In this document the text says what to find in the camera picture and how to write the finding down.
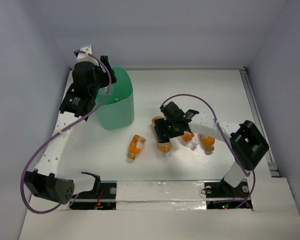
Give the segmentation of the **blue label orange bottle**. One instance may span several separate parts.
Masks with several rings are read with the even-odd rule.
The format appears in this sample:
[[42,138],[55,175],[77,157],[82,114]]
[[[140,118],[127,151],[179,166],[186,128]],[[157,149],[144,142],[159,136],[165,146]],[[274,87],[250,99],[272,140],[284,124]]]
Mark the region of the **blue label orange bottle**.
[[[162,118],[163,118],[162,116],[156,116],[151,120],[151,124],[152,124],[152,127],[154,129],[155,134],[156,134],[155,120],[162,119]],[[166,158],[169,158],[172,155],[172,153],[171,153],[171,150],[172,150],[171,141],[169,139],[167,139],[167,140],[164,140],[163,142],[159,142],[157,135],[156,135],[156,140],[157,140],[157,144],[158,144],[158,147],[159,147],[160,151],[164,154],[164,156]]]

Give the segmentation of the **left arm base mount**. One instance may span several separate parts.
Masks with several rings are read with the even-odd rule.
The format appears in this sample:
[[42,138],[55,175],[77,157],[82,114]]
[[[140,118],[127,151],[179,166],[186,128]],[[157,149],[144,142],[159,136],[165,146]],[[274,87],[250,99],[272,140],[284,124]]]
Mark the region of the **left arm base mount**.
[[74,203],[69,203],[71,210],[116,210],[117,182],[102,181],[98,193],[81,192]]

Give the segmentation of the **orange label clear bottle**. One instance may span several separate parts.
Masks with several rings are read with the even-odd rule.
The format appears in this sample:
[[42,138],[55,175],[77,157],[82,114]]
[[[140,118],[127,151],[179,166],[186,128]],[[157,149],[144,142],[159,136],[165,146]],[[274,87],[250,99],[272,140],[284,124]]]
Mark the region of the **orange label clear bottle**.
[[186,143],[189,144],[189,147],[194,150],[198,145],[199,141],[196,139],[195,134],[192,132],[185,131],[181,136],[181,139]]

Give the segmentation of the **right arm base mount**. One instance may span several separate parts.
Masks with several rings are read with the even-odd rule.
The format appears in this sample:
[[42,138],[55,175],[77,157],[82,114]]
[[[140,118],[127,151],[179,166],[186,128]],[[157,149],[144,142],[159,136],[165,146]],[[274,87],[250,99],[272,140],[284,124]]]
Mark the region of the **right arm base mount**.
[[219,181],[205,182],[200,192],[206,198],[207,210],[253,209],[246,180],[230,190],[222,189]]

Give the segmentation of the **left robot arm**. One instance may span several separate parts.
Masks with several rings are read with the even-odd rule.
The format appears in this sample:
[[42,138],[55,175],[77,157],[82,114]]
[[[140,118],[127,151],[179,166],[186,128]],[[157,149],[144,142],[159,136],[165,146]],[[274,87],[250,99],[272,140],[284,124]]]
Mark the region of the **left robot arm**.
[[108,56],[96,58],[91,53],[75,52],[77,62],[71,68],[52,136],[39,147],[25,165],[20,179],[24,205],[36,214],[25,197],[28,189],[34,197],[61,205],[73,204],[80,193],[94,198],[100,194],[100,176],[79,170],[66,173],[75,132],[109,99],[117,82]]

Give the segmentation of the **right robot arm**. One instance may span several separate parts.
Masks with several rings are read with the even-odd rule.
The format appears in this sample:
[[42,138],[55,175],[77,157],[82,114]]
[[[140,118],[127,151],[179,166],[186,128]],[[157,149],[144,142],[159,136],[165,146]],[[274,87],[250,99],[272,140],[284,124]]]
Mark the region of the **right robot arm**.
[[185,132],[201,134],[224,142],[234,157],[234,163],[220,181],[220,190],[232,196],[241,181],[252,173],[269,150],[269,144],[250,120],[232,123],[209,117],[197,110],[184,112],[174,102],[160,107],[163,118],[154,121],[154,130],[159,143],[182,136]]

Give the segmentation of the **small clear black-cap bottle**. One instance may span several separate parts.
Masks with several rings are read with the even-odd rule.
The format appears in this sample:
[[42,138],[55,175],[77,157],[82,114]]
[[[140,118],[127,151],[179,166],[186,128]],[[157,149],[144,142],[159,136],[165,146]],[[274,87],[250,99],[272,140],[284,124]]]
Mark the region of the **small clear black-cap bottle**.
[[98,91],[98,97],[103,98],[107,94],[107,92],[108,92],[108,95],[111,96],[113,94],[113,90],[114,90],[113,86],[102,87]]

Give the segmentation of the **small orange bottle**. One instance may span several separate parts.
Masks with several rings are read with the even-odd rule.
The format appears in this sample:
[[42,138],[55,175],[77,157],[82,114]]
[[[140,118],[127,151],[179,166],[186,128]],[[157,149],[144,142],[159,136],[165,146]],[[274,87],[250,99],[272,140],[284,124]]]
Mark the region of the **small orange bottle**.
[[201,134],[200,135],[200,139],[203,145],[203,148],[206,152],[213,152],[215,150],[215,138],[208,136],[208,135],[204,135]]
[[146,141],[147,140],[144,137],[136,134],[130,142],[127,157],[131,160],[135,160],[136,157],[141,153]]

